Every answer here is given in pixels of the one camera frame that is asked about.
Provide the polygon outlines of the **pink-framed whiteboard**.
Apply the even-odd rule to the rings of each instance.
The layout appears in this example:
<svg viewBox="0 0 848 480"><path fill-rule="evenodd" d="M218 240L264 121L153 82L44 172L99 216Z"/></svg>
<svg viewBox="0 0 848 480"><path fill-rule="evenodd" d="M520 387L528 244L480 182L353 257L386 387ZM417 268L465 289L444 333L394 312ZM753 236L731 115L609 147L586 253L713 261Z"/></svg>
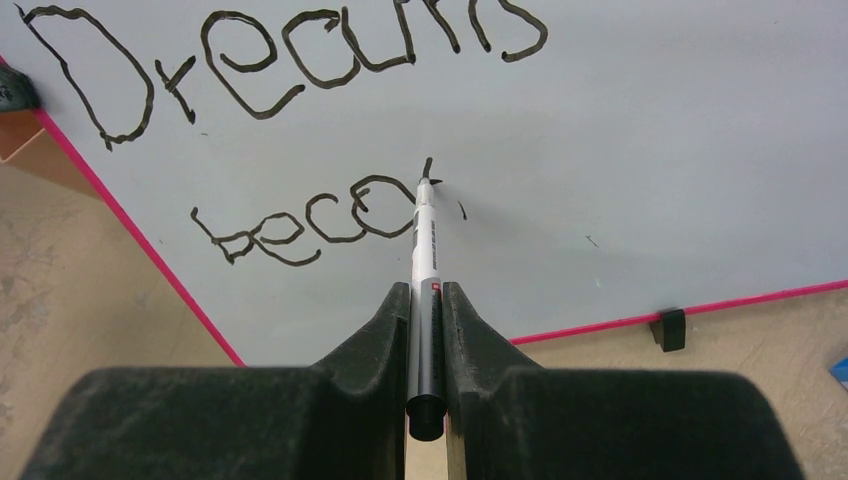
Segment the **pink-framed whiteboard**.
<svg viewBox="0 0 848 480"><path fill-rule="evenodd" d="M439 269L504 336L847 281L843 1L5 1L49 132L240 363Z"/></svg>

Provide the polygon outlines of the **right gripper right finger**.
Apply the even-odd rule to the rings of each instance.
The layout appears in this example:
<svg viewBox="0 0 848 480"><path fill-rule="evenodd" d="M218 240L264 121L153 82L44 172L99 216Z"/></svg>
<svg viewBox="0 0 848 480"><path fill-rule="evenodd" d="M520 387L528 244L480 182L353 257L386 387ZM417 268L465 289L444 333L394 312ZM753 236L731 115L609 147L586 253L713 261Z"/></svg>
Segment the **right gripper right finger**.
<svg viewBox="0 0 848 480"><path fill-rule="evenodd" d="M800 479L769 402L714 371L549 369L443 287L452 479Z"/></svg>

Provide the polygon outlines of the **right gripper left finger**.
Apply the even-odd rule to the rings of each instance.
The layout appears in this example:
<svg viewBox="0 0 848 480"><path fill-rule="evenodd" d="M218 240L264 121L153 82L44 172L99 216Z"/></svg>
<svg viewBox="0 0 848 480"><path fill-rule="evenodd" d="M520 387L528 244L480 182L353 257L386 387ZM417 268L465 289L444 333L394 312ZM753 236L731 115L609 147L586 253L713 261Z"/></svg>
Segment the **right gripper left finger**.
<svg viewBox="0 0 848 480"><path fill-rule="evenodd" d="M64 395L25 479L400 479L409 288L306 367L115 367Z"/></svg>

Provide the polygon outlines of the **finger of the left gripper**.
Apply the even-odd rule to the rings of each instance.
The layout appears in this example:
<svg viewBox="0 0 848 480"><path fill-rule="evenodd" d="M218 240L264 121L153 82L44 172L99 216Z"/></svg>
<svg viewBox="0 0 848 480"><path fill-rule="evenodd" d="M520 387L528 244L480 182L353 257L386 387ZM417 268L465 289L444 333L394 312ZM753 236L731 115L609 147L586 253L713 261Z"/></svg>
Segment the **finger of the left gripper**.
<svg viewBox="0 0 848 480"><path fill-rule="evenodd" d="M40 107L40 97L28 76L1 65L0 111L2 113L34 110Z"/></svg>

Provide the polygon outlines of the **black and white marker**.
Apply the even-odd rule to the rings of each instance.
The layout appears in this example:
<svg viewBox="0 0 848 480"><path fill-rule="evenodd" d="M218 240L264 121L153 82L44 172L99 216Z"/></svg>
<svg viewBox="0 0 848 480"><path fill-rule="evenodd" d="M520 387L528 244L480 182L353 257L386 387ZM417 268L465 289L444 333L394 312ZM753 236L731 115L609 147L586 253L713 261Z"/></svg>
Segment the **black and white marker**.
<svg viewBox="0 0 848 480"><path fill-rule="evenodd" d="M406 413L410 435L422 442L442 437L447 412L435 184L420 180L413 217Z"/></svg>

